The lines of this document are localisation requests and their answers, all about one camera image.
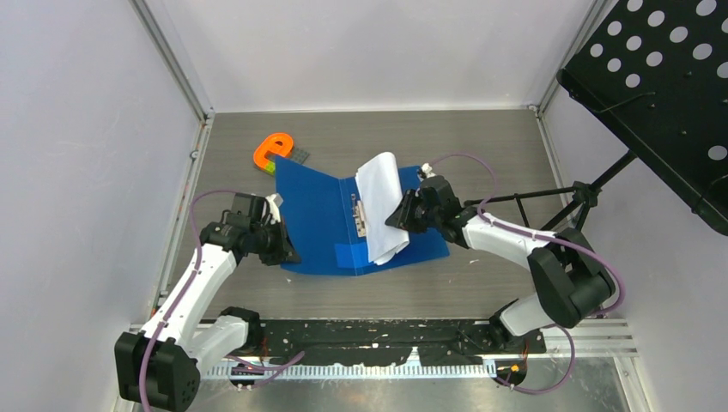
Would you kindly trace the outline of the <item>white paper sheets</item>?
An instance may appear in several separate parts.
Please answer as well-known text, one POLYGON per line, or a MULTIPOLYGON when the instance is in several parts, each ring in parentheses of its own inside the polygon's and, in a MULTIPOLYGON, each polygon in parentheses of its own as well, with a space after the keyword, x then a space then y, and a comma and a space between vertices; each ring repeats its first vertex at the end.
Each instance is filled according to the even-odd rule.
POLYGON ((374 156, 359 167, 355 182, 363 207, 367 260, 387 264, 410 243, 407 231, 385 224, 403 200, 396 156, 392 152, 374 156))

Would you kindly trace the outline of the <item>blue plastic folder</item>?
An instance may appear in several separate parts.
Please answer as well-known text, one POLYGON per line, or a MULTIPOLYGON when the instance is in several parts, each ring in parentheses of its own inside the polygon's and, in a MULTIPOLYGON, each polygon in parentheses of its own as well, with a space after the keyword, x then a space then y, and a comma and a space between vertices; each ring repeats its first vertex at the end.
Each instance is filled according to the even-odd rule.
POLYGON ((276 191, 281 215, 299 264, 282 268, 303 275, 363 276, 450 255, 440 234, 430 229, 412 234, 409 244, 389 262, 368 261, 367 241, 357 233, 355 177, 338 178, 297 162, 276 159, 276 191))

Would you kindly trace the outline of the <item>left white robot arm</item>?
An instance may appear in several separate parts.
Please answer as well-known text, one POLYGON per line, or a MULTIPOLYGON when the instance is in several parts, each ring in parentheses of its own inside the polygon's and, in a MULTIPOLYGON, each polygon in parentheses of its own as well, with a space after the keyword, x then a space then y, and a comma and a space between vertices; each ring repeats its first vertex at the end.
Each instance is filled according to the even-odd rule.
POLYGON ((230 306, 205 331, 197 327, 223 283, 255 255, 266 266, 301 259, 281 216, 282 196, 234 193, 218 221, 201 228, 185 272, 151 319, 124 332, 114 346, 119 395, 144 410, 186 411, 202 376, 238 350, 256 354, 264 342, 257 312, 230 306))

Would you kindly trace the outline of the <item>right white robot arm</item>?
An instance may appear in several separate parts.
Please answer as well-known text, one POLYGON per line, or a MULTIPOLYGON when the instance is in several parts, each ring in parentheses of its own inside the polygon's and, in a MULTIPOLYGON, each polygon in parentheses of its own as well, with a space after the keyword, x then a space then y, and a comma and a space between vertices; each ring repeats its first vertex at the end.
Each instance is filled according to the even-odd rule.
POLYGON ((497 255, 529 271, 535 293, 488 319, 486 342, 501 352, 514 351, 534 330, 573 328, 598 314, 618 291, 616 276, 582 232, 522 227, 485 212, 481 205, 464 206, 440 175, 407 190, 385 223, 409 233, 433 229, 447 242, 497 255))

